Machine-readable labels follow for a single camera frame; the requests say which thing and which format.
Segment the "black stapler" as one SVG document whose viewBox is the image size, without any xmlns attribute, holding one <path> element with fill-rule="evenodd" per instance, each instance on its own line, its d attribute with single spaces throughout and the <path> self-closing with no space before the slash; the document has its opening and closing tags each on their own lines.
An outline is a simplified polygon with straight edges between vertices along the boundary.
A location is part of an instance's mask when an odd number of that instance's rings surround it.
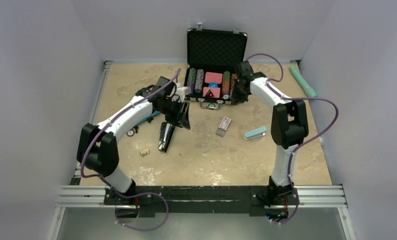
<svg viewBox="0 0 397 240">
<path fill-rule="evenodd" d="M 158 141 L 158 150 L 160 152 L 166 153 L 172 136 L 175 131 L 175 126 L 171 123 L 168 122 L 163 122 L 160 126 L 160 131 L 159 131 L 159 141 Z"/>
</svg>

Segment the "staple box red white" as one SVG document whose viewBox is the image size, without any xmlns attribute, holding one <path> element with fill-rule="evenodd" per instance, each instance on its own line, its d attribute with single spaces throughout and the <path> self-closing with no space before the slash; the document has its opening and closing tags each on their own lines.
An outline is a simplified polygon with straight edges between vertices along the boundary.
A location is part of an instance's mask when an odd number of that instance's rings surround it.
<svg viewBox="0 0 397 240">
<path fill-rule="evenodd" d="M 231 118 L 224 117 L 216 130 L 216 134 L 220 137 L 224 137 L 231 122 L 232 122 Z"/>
</svg>

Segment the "light blue stapler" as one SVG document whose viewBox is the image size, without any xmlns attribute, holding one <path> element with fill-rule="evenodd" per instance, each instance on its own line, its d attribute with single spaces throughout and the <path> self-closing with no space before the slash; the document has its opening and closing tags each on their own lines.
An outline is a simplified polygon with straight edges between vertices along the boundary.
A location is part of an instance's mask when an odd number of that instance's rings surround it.
<svg viewBox="0 0 397 240">
<path fill-rule="evenodd" d="M 256 139 L 256 138 L 260 138 L 266 135 L 267 133 L 267 127 L 265 126 L 261 126 L 258 128 L 255 128 L 253 130 L 249 130 L 247 132 L 244 133 L 243 138 L 248 141 L 248 140 L 252 140 L 252 139 Z"/>
</svg>

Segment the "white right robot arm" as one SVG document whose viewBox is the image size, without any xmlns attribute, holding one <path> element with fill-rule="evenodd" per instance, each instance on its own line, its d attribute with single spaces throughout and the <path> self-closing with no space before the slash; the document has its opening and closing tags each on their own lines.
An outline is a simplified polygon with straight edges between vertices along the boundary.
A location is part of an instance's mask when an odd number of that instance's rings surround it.
<svg viewBox="0 0 397 240">
<path fill-rule="evenodd" d="M 254 95 L 272 110 L 270 134 L 276 144 L 276 157 L 264 196 L 278 204 L 293 192 L 296 151 L 309 134 L 306 104 L 281 92 L 263 73 L 254 72 L 248 61 L 238 63 L 234 69 L 237 80 L 232 99 L 244 103 Z"/>
</svg>

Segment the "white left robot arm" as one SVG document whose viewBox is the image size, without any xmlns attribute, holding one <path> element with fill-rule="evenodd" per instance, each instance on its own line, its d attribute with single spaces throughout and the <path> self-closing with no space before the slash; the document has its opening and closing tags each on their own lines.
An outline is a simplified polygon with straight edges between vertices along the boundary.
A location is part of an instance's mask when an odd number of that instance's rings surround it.
<svg viewBox="0 0 397 240">
<path fill-rule="evenodd" d="M 163 114 L 171 126 L 190 129 L 189 103 L 185 101 L 190 93 L 190 87 L 161 76 L 156 84 L 138 90 L 124 108 L 108 119 L 85 124 L 76 154 L 80 168 L 95 171 L 96 177 L 104 179 L 116 191 L 116 198 L 122 204 L 131 204 L 136 197 L 136 183 L 119 166 L 119 141 L 154 112 Z"/>
</svg>

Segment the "blue marker pen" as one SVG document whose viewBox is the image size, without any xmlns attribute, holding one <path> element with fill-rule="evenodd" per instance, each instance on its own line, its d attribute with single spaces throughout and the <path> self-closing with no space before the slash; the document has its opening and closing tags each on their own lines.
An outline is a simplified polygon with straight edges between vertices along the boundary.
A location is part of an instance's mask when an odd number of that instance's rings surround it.
<svg viewBox="0 0 397 240">
<path fill-rule="evenodd" d="M 159 114 L 160 114 L 161 112 L 159 112 L 159 111 L 154 111 L 152 114 L 150 114 L 149 116 L 147 116 L 147 117 L 145 117 L 145 118 L 143 118 L 142 120 L 140 120 L 137 124 L 136 124 L 136 126 L 139 126 L 139 125 L 141 125 L 142 123 L 144 123 L 144 122 L 151 122 L 152 120 L 151 119 L 153 119 L 155 116 L 158 116 Z"/>
</svg>

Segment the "pink card deck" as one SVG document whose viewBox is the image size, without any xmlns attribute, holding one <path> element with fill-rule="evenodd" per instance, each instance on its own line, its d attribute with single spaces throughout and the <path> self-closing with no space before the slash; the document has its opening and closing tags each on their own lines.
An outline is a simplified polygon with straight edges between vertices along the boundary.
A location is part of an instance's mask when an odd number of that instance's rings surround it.
<svg viewBox="0 0 397 240">
<path fill-rule="evenodd" d="M 204 76 L 204 82 L 207 84 L 215 83 L 217 85 L 221 84 L 223 81 L 223 74 L 218 72 L 206 72 Z"/>
</svg>

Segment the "small beige staple strip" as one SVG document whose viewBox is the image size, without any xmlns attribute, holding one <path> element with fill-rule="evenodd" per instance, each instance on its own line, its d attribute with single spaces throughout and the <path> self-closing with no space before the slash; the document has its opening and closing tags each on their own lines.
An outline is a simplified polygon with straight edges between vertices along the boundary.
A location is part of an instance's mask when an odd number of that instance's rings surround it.
<svg viewBox="0 0 397 240">
<path fill-rule="evenodd" d="M 141 150 L 141 151 L 139 152 L 139 154 L 140 154 L 142 157 L 148 155 L 149 153 L 150 153 L 150 149 L 149 149 L 149 148 L 143 149 L 143 150 Z"/>
</svg>

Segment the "black poker chip case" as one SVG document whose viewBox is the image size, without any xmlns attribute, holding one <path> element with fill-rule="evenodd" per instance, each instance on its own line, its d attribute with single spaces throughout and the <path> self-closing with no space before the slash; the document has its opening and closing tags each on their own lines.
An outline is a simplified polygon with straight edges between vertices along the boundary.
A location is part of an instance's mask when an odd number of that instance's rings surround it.
<svg viewBox="0 0 397 240">
<path fill-rule="evenodd" d="M 217 106 L 233 105 L 235 65 L 244 59 L 248 34 L 234 31 L 190 28 L 186 34 L 187 70 L 184 86 L 192 93 L 185 99 L 190 102 L 210 103 Z M 206 72 L 222 73 L 221 84 L 205 83 Z M 204 87 L 220 88 L 220 98 L 203 97 Z"/>
</svg>

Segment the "teal green cylinder tool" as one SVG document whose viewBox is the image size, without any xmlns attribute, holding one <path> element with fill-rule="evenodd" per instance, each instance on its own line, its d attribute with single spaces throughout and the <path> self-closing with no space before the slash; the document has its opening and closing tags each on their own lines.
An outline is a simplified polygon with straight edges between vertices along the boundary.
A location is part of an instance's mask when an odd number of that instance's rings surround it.
<svg viewBox="0 0 397 240">
<path fill-rule="evenodd" d="M 304 77 L 301 75 L 297 68 L 290 66 L 289 71 L 294 79 L 297 81 L 297 83 L 301 86 L 307 97 L 312 98 L 318 96 L 317 92 L 308 84 L 308 82 L 304 79 Z"/>
</svg>

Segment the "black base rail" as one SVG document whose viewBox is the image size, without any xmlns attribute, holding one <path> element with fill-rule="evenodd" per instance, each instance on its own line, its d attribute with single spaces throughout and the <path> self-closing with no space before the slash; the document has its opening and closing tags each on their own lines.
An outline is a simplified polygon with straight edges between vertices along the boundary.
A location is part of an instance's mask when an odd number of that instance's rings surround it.
<svg viewBox="0 0 397 240">
<path fill-rule="evenodd" d="M 276 195 L 269 186 L 137 186 L 133 193 L 117 195 L 106 189 L 103 203 L 117 208 L 132 207 L 141 218 L 156 213 L 247 214 L 285 217 L 298 204 L 297 195 Z"/>
</svg>

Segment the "aluminium frame rail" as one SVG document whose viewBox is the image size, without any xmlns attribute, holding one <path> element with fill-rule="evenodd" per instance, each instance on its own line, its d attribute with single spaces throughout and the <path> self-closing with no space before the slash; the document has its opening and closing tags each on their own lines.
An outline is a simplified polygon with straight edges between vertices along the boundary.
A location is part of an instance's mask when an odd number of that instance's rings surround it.
<svg viewBox="0 0 397 240">
<path fill-rule="evenodd" d="M 139 213 L 132 207 L 117 208 L 113 205 L 104 205 L 105 190 L 111 189 L 108 186 L 92 185 L 65 185 L 61 188 L 57 206 L 54 211 L 53 221 L 48 233 L 48 239 L 57 240 L 63 234 L 62 224 L 67 209 L 113 209 L 122 211 L 128 217 L 131 213 Z M 281 227 L 289 217 L 295 216 L 299 211 L 305 209 L 330 210 L 336 214 L 339 221 L 339 228 L 345 240 L 355 239 L 353 226 L 348 212 L 348 203 L 342 185 L 293 185 L 292 193 L 297 195 L 298 204 L 292 212 L 287 212 L 285 217 L 279 215 L 249 216 L 250 218 L 265 218 L 269 224 Z M 208 214 L 208 215 L 233 215 L 234 213 L 174 213 L 174 214 Z"/>
</svg>

